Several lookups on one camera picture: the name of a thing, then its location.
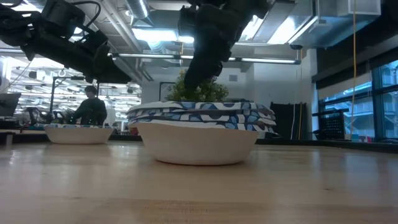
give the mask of pipe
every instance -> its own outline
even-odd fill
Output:
[[[114,8],[113,4],[111,4],[111,3],[109,2],[109,0],[97,0],[97,1],[98,1],[98,2],[99,2],[99,1],[103,2],[104,5],[106,6],[106,7],[103,7],[103,11],[105,12],[106,17],[109,19],[109,21],[111,21],[112,25],[113,25],[115,28],[118,27],[118,29],[120,29],[119,26],[121,26],[122,29],[125,31],[125,34],[127,34],[128,39],[129,39],[129,40],[133,43],[133,45],[134,45],[134,46],[130,46],[130,45],[129,45],[129,46],[130,46],[134,51],[136,51],[136,52],[142,52],[141,46],[139,45],[139,42],[138,42],[138,40],[136,39],[136,36],[132,33],[131,28],[128,27],[128,26],[124,23],[122,17],[120,17],[119,13],[118,13],[117,10]],[[119,22],[119,24],[116,23],[116,21],[113,19],[113,17],[112,17],[111,14],[108,12],[108,10],[109,10],[109,12],[116,18],[116,20]]]
[[[127,8],[136,19],[145,19],[150,12],[149,4],[146,0],[126,0]]]

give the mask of white bowl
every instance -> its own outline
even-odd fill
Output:
[[[44,127],[50,141],[56,144],[104,144],[111,136],[111,128],[55,128]]]
[[[221,128],[192,128],[135,123],[145,148],[162,162],[214,166],[242,162],[253,149],[258,133]]]

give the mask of person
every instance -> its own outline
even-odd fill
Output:
[[[107,117],[104,101],[96,97],[97,89],[94,86],[87,86],[85,92],[88,99],[81,102],[72,116],[71,123],[76,124],[76,120],[81,118],[82,125],[103,125]]]

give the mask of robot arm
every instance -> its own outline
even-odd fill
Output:
[[[254,15],[264,18],[270,4],[267,0],[189,0],[182,7],[178,31],[195,38],[193,60],[185,74],[185,88],[194,90],[204,80],[220,75]]]
[[[19,46],[29,60],[40,54],[82,72],[88,82],[131,81],[108,56],[108,38],[100,30],[94,32],[84,26],[84,20],[84,12],[65,0],[47,0],[42,13],[17,12],[0,4],[0,40]],[[82,40],[70,42],[77,27],[88,34]]]

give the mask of yellow cable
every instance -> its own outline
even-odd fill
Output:
[[[354,132],[354,103],[355,103],[355,86],[356,86],[356,0],[354,0],[354,14],[353,14],[353,20],[354,20],[354,87],[353,87],[353,101],[351,104],[351,140],[353,139],[353,132]]]
[[[301,49],[301,62],[303,62],[303,49]],[[302,122],[302,113],[303,113],[303,103],[302,103],[302,79],[303,79],[303,65],[300,65],[300,124],[298,127],[298,140],[301,140],[301,122]]]

